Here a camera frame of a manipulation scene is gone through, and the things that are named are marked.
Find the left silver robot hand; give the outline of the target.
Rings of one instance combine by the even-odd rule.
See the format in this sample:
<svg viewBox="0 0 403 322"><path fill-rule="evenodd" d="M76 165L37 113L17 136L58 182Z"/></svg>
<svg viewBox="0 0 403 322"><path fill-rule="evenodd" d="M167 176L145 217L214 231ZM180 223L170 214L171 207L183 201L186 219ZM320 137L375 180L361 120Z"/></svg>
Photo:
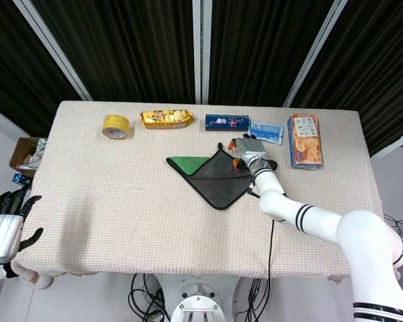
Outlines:
<svg viewBox="0 0 403 322"><path fill-rule="evenodd" d="M21 238L34 203L42 198L34 195L25 199L31 186L29 183L16 191L0 195L0 264L12 261L17 253L34 245L43 234L44 229L40 227L28 239Z"/></svg>

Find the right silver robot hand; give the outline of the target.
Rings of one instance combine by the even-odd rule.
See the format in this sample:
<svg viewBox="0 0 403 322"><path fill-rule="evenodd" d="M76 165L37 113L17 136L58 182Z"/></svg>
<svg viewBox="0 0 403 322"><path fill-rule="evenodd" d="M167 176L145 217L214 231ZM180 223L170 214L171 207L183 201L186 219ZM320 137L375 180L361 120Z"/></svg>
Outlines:
<svg viewBox="0 0 403 322"><path fill-rule="evenodd" d="M274 172L277 169L276 161L267 159L262 141L255 136L244 134L241 138L231 139L228 150L235 150L238 153L238 158L233 160L234 167L237 170L245 167L252 176L262 170Z"/></svg>

